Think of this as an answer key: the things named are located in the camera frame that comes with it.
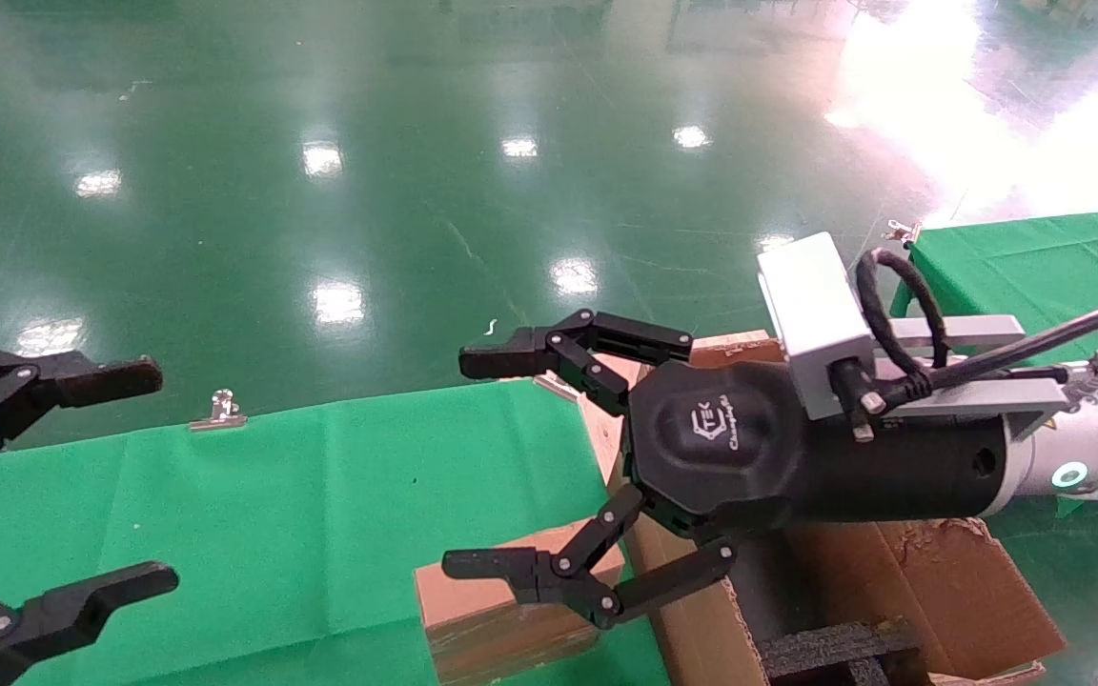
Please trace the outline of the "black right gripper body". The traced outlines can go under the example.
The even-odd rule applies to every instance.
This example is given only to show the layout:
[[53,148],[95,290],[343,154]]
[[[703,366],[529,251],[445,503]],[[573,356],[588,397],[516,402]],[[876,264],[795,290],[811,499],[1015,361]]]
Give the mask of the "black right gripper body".
[[963,518],[1002,487],[1001,418],[813,420],[781,363],[659,366],[628,395],[628,477],[674,535]]

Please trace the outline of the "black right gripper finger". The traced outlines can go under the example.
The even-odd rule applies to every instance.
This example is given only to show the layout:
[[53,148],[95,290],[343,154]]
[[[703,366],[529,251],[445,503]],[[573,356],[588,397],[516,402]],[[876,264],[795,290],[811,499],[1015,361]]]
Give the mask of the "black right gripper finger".
[[626,485],[556,553],[535,547],[450,550],[441,556],[441,570],[452,580],[501,580],[518,604],[563,605],[589,625],[609,630],[705,591],[735,564],[736,548],[719,538],[618,585],[602,582],[594,567],[648,505],[643,490]]
[[540,376],[552,371],[568,387],[587,396],[610,416],[628,412],[628,382],[596,355],[645,366],[687,361],[693,335],[612,313],[579,310],[552,326],[518,327],[496,346],[464,346],[458,352],[462,376]]

